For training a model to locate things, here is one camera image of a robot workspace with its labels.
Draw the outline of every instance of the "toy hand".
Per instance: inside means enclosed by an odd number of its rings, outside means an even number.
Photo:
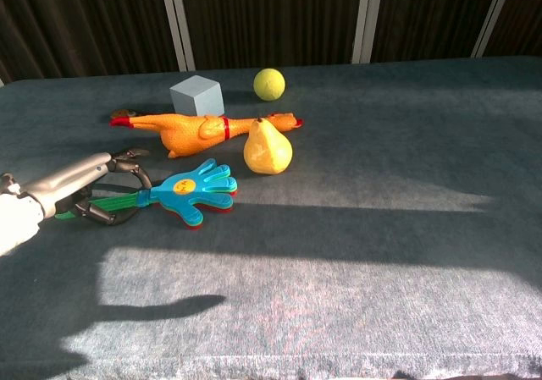
[[[214,159],[208,159],[194,171],[172,175],[158,187],[141,191],[137,206],[157,202],[179,215],[189,228],[197,229],[203,222],[203,214],[196,205],[227,212],[233,206],[231,193],[236,190],[237,182],[230,177],[230,167],[217,166]]]

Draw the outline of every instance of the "gray cube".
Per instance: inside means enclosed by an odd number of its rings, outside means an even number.
[[[194,75],[169,88],[175,112],[183,115],[224,115],[222,91],[217,81]]]

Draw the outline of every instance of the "green handle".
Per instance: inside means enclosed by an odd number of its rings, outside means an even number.
[[[111,196],[108,198],[99,198],[97,200],[91,200],[91,203],[101,207],[104,211],[118,211],[119,209],[126,209],[137,207],[137,192],[128,194],[126,196]],[[71,219],[75,218],[72,212],[59,213],[54,216],[56,219]]]

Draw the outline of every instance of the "robotic arm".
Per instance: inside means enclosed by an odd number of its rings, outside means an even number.
[[[132,217],[138,208],[116,214],[91,204],[91,184],[109,172],[132,173],[144,188],[152,187],[143,168],[131,159],[148,151],[130,149],[116,154],[98,153],[43,179],[22,187],[13,175],[0,176],[0,256],[34,236],[43,219],[72,211],[106,225],[116,225]]]

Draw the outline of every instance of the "yellow sticker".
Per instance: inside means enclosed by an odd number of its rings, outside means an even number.
[[[186,194],[190,194],[195,189],[196,181],[194,181],[193,179],[182,179],[173,187],[174,193],[178,196],[185,196]]]

